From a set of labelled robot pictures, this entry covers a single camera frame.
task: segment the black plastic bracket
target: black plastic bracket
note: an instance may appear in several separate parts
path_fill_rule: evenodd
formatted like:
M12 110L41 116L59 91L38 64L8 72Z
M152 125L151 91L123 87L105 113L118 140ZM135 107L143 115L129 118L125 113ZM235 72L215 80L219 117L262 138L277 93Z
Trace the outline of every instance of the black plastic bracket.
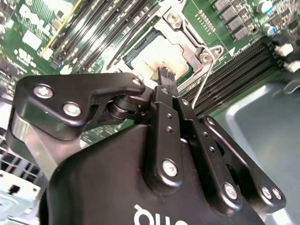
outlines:
M219 146L222 160L249 204L259 214L270 214L286 205L286 198L275 183L210 116L200 120Z
M37 86L50 88L53 96L38 97L34 93ZM112 98L140 96L144 91L144 84L130 73L28 76L17 83L13 108L52 137L70 141L101 125L99 119ZM67 115L63 111L66 103L77 105L80 115Z
M175 192L183 181L180 124L173 96L157 86L150 104L151 124L145 153L144 178L159 195Z

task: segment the silver screw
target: silver screw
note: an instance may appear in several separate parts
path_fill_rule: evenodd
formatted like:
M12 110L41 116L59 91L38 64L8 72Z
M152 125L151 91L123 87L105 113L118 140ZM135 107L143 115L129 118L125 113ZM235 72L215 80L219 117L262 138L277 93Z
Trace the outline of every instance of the silver screw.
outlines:
M51 98L53 96L53 91L46 86L35 87L33 93L39 98Z
M69 116L79 116L81 114L81 109L79 108L78 105L74 103L66 103L63 108L65 114Z
M182 101L183 101L183 104L188 105L188 101L187 100L183 99Z
M138 79L136 79L136 78L132 78L132 82L134 83L134 84L136 84L136 85L138 85L138 86L141 86L141 82L138 80Z
M238 194L236 193L236 190L234 189L234 187L230 183L225 183L224 184L224 189L225 189L226 194L228 195L228 197L230 197L231 199L237 199L238 198Z
M215 125L214 121L212 121L211 118L207 118L207 121L209 122L209 124Z
M166 95L169 94L169 92L168 92L168 90L167 90L166 88L162 88L161 91L162 91L163 93L165 93Z
M264 196L266 196L267 199L272 198L270 191L266 187L262 187L262 192L263 192Z
M178 174L176 165L170 160L163 161L163 169L164 172L170 177L175 177Z
M177 21L177 16L174 15L173 13L169 13L169 15L167 16L167 21L171 24L175 23Z
M273 191L274 195L276 196L276 198L278 198L279 200L282 199L279 191L277 191L275 188L272 188L272 191Z

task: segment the black plastic part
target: black plastic part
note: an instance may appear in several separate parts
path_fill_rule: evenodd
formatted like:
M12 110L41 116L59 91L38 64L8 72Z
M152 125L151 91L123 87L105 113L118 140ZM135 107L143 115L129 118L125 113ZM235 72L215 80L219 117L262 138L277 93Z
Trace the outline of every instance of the black plastic part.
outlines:
M33 90L40 85L51 88L53 97L36 96ZM54 138L70 141L101 125L98 119L109 100L122 95L140 96L144 91L144 84L129 73L27 76L16 86L13 108L21 118ZM78 105L81 114L72 117L64 113L66 103Z
M229 183L236 190L237 187L209 129L198 122L192 107L185 105L181 97L177 98L174 104L180 115L181 135L191 144L194 163L207 201L217 211L226 215L239 211L242 207L242 195L237 192L236 198L233 199L226 194L225 183Z
M47 190L48 214L40 208L40 220L49 225L159 224L149 222L156 218L162 225L168 224L166 220L172 225L177 221L189 225L264 224L246 201L231 216L210 206L203 192L206 183L198 179L195 163L199 162L183 142L185 177L181 187L172 195L156 195L143 179L148 130L147 125L133 125L60 164ZM148 216L137 210L139 207L148 211Z
M284 194L224 129L210 116L201 117L200 121L211 130L214 140L223 153L222 161L234 169L237 174L235 182L253 209L263 215L285 207ZM271 199L266 198L262 187L270 191ZM274 195L273 188L280 193L281 200Z
M164 93L157 86L150 104L151 124L147 140L144 177L149 187L158 195L175 192L183 181L183 165L180 149L180 124L178 113L173 109L171 93ZM168 176L163 162L176 165L178 174Z

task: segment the green circuit board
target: green circuit board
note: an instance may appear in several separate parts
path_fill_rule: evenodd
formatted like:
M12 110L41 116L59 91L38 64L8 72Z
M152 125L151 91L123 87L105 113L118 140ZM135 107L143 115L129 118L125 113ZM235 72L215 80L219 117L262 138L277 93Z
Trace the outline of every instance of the green circuit board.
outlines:
M24 76L100 73L110 53L127 38L138 21L160 2L163 1L0 0L0 11L3 13L0 14L3 15L0 24L1 62L14 67L10 68L13 75L0 68L0 85L6 87L8 94L13 96L16 82ZM240 1L247 12L247 20L252 21L251 28L248 28L249 34L241 39L234 37L233 32L228 29L227 21L220 16L221 11L214 6L215 0L187 0L182 13L207 46L223 47L224 53L213 68L217 70L264 36L264 25L275 16L289 11L286 16L281 16L276 32L285 30L286 25L294 20L299 26L300 4L297 0L272 2L273 8L263 14L256 11L259 0ZM98 19L95 19L96 10L103 10ZM85 35L78 38L83 24L92 19L94 23L89 25ZM154 23L155 21L146 23L146 29L143 30L147 30ZM299 38L297 29L288 32ZM134 46L136 39L128 46ZM63 64L55 64L54 61L61 56L64 59ZM82 70L83 65L91 58L90 66ZM192 89L198 83L199 81L194 82L186 90ZM83 140L91 144L131 124L131 121L125 121L122 125L97 128L87 132Z

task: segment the capacitor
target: capacitor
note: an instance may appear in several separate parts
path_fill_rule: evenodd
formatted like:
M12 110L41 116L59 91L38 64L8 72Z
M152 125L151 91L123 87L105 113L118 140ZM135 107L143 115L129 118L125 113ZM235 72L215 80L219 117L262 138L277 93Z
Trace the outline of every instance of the capacitor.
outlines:
M256 10L259 13L267 14L273 7L273 3L269 0L261 0L256 6Z
M273 34L276 33L276 27L272 26L272 25L269 24L269 23L266 23L266 24L264 25L263 32L264 32L265 35L267 35L267 36L272 36Z

